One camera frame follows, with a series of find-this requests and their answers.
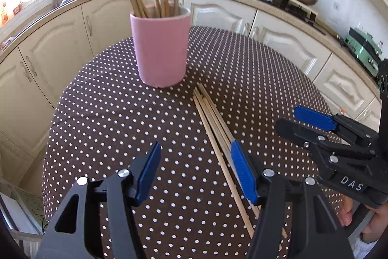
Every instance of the green appliance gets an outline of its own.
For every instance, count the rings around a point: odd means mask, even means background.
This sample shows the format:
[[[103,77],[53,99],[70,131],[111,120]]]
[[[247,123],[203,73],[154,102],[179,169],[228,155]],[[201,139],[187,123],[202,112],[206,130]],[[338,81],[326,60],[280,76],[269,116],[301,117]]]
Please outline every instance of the green appliance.
[[[377,77],[379,63],[382,61],[381,54],[383,51],[381,46],[383,43],[380,41],[377,45],[369,33],[365,33],[358,28],[350,28],[345,43],[372,77]]]

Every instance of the blue gripper pad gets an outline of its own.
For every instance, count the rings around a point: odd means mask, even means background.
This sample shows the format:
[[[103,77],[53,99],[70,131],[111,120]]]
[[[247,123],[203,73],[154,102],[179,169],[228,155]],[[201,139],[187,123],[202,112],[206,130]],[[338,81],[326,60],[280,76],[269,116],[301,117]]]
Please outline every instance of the blue gripper pad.
[[[331,116],[302,106],[297,106],[294,109],[294,115],[296,120],[316,126],[325,132],[333,131],[337,127],[337,124],[333,121]]]
[[[250,200],[252,204],[257,204],[259,197],[256,192],[256,173],[249,158],[244,155],[238,141],[232,142],[230,153],[245,198]]]
[[[137,179],[137,193],[135,196],[137,206],[142,204],[142,202],[147,199],[152,182],[154,181],[155,173],[158,169],[161,157],[160,144],[156,142],[152,150],[145,157],[147,160]]]

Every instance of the cabinet handle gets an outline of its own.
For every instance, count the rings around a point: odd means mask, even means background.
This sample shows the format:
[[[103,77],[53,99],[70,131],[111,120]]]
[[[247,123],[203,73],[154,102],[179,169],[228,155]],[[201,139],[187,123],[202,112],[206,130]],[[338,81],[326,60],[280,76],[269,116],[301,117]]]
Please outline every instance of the cabinet handle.
[[[249,22],[246,22],[245,25],[244,25],[244,30],[243,30],[243,35],[245,36],[249,36],[249,31],[251,29],[251,25],[249,24]]]
[[[253,37],[254,37],[256,40],[259,39],[259,32],[260,32],[260,28],[259,28],[258,26],[254,27],[254,29],[253,29],[253,33],[254,33]]]
[[[89,16],[86,16],[86,23],[88,24],[89,35],[92,37],[93,36],[93,29],[92,29],[92,24],[90,23]]]
[[[28,78],[28,81],[32,81],[31,77],[29,76],[29,71],[25,64],[23,62],[20,62],[20,65],[22,65],[22,68],[24,68],[24,75]]]
[[[32,65],[31,61],[30,61],[30,58],[28,57],[28,55],[26,56],[26,60],[28,62],[28,64],[30,65],[30,69],[32,71],[32,74],[34,74],[35,77],[38,76],[38,74],[35,72],[35,67],[34,65]]]

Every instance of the drawer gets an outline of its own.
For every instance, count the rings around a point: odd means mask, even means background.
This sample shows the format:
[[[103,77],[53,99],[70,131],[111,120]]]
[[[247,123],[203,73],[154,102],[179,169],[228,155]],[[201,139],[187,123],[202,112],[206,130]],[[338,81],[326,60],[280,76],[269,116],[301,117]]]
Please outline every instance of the drawer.
[[[331,55],[314,81],[318,90],[356,118],[375,97],[368,86],[339,57]]]
[[[374,98],[372,102],[361,112],[356,118],[356,121],[366,125],[367,127],[379,132],[381,115],[381,104],[379,99]]]

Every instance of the polka dot tablecloth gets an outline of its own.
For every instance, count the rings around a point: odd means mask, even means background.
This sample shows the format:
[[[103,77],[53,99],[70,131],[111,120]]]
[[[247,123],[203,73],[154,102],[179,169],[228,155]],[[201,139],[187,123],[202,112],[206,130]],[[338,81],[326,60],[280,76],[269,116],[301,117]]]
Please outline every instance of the polka dot tablecloth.
[[[274,127],[279,117],[293,118],[299,104],[329,112],[318,89],[262,43],[192,27],[186,76],[174,87],[156,89],[139,79],[129,38],[96,56],[63,92],[43,168],[48,220],[78,177],[109,177],[159,141],[162,161],[153,187],[134,209],[147,257],[244,258],[250,238],[193,102],[200,82],[246,151],[289,179],[317,177],[308,152],[278,137]],[[325,191],[337,208],[339,194]],[[101,217],[104,253],[112,258],[104,204]],[[290,219],[288,206],[284,225],[289,236]],[[280,258],[288,243],[289,238],[282,240]]]

